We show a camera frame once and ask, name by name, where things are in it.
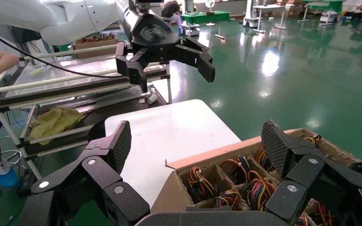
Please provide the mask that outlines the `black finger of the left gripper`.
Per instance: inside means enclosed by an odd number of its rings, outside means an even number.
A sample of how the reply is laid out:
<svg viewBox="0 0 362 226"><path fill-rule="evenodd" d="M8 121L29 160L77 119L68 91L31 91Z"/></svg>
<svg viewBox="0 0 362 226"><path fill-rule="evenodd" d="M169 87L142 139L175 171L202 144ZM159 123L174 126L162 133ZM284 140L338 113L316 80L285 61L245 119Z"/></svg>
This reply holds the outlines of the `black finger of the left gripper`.
<svg viewBox="0 0 362 226"><path fill-rule="evenodd" d="M174 47L174 60L197 68L202 77L209 83L214 82L215 67L209 48L197 40L186 37L182 44Z"/></svg>
<svg viewBox="0 0 362 226"><path fill-rule="evenodd" d="M129 51L125 42L119 42L117 44L115 52L117 72L126 76L130 84L139 85L142 92L147 93L148 85L144 69L148 65L148 49L141 48L130 60L127 60L126 56Z"/></svg>

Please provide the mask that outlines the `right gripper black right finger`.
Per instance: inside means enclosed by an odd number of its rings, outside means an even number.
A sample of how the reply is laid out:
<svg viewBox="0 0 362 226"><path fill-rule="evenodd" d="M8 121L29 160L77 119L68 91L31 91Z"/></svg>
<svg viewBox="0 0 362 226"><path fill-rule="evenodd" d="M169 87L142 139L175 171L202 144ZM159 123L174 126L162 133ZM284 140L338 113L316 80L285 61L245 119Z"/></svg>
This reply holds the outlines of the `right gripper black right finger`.
<svg viewBox="0 0 362 226"><path fill-rule="evenodd" d="M262 144L282 182L265 210L294 225L308 202L325 205L343 226L362 226L362 174L327 158L311 142L263 124Z"/></svg>

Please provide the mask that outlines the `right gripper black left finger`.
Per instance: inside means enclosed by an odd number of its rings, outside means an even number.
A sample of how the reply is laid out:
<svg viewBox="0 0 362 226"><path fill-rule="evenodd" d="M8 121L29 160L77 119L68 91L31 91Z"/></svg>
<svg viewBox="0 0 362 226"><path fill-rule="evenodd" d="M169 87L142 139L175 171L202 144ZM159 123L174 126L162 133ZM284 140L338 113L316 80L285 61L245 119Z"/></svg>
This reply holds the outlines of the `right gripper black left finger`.
<svg viewBox="0 0 362 226"><path fill-rule="evenodd" d="M111 225L137 224L150 206L120 175L131 143L128 121L120 121L110 136L90 141L75 161L32 185L19 225L65 226L91 201Z"/></svg>

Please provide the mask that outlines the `left gripper glossy black body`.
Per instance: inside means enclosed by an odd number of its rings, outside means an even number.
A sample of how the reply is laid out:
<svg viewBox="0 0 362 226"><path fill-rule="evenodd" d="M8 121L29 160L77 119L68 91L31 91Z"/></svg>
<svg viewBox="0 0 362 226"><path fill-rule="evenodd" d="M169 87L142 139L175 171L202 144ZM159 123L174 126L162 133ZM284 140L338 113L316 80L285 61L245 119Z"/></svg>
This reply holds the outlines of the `left gripper glossy black body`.
<svg viewBox="0 0 362 226"><path fill-rule="evenodd" d="M172 60L184 63L180 37L151 9L128 8L123 15L123 26L132 53L141 54L143 67Z"/></svg>

